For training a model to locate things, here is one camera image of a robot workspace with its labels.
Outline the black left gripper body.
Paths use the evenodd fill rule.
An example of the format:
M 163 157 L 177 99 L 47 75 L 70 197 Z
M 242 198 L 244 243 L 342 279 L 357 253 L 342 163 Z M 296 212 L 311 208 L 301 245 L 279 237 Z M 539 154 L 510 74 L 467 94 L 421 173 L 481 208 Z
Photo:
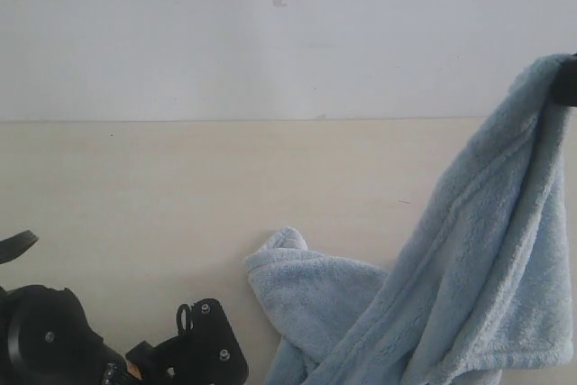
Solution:
M 123 356 L 88 323 L 69 289 L 1 291 L 3 384 L 126 384 Z

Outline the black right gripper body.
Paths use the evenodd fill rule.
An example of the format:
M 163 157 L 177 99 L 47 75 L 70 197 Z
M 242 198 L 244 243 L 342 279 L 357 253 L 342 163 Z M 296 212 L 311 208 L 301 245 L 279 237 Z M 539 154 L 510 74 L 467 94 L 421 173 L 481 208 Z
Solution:
M 577 106 L 577 59 L 575 54 L 562 62 L 552 82 L 552 100 L 558 105 Z

